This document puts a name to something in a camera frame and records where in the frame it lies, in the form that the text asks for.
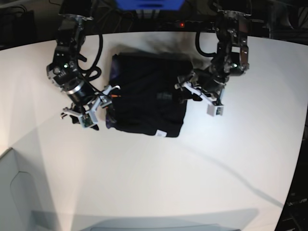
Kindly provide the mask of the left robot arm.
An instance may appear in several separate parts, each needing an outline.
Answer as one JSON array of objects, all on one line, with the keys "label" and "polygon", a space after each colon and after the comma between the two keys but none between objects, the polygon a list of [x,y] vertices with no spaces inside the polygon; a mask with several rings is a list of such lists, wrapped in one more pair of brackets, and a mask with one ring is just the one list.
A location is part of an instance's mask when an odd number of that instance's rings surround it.
[{"label": "left robot arm", "polygon": [[218,38],[217,51],[206,53],[200,47],[200,35],[195,35],[197,52],[210,58],[205,69],[194,68],[186,76],[178,76],[175,89],[185,95],[185,100],[205,101],[207,114],[220,116],[224,105],[221,102],[227,82],[232,76],[241,76],[249,69],[247,37],[249,17],[244,9],[234,6],[217,6],[215,33]]}]

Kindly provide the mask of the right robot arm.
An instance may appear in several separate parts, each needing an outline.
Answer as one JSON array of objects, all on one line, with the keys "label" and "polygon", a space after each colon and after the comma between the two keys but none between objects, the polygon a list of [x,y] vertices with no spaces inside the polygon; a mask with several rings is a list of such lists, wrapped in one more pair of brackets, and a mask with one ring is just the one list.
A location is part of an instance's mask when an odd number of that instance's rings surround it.
[{"label": "right robot arm", "polygon": [[107,85],[102,91],[91,84],[102,71],[97,66],[103,50],[103,36],[99,35],[99,48],[89,69],[82,69],[79,61],[87,58],[81,53],[85,42],[85,23],[93,20],[94,3],[91,0],[64,0],[59,14],[63,16],[56,36],[53,60],[46,72],[50,82],[72,101],[70,107],[62,110],[61,118],[72,119],[73,124],[98,131],[97,109],[112,104],[111,92],[120,89],[118,85]]}]

